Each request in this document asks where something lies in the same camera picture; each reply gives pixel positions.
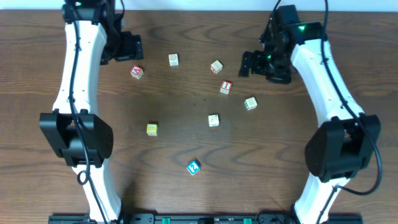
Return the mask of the red letter A wooden block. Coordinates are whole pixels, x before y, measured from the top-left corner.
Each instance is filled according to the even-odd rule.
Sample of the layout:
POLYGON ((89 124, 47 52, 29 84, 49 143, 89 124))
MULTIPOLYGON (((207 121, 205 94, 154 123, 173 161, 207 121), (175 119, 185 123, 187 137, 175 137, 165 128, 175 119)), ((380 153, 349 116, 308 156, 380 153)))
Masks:
POLYGON ((144 74, 144 69, 141 66, 134 65, 130 70, 130 74, 132 77, 140 79, 144 74))

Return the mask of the red letter I wooden block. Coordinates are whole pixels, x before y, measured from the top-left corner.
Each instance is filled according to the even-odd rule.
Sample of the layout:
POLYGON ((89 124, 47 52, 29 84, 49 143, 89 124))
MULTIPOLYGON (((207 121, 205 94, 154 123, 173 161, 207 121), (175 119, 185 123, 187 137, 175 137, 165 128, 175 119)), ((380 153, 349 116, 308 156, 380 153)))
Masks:
POLYGON ((228 95, 232 86, 233 84, 231 82, 224 80, 221 83, 220 92, 222 94, 228 95))

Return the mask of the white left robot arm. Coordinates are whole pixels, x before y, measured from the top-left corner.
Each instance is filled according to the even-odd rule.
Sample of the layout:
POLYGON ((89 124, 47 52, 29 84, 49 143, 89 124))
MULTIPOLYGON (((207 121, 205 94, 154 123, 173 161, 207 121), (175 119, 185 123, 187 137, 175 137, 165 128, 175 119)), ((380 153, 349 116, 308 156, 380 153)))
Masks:
POLYGON ((62 82, 39 126, 56 156, 73 169, 90 211, 51 215, 49 223, 129 223, 111 177, 114 136, 98 116, 97 90, 101 65, 143 58, 141 38, 122 30, 124 13, 115 11, 114 0, 65 1, 62 17, 67 38, 62 82))

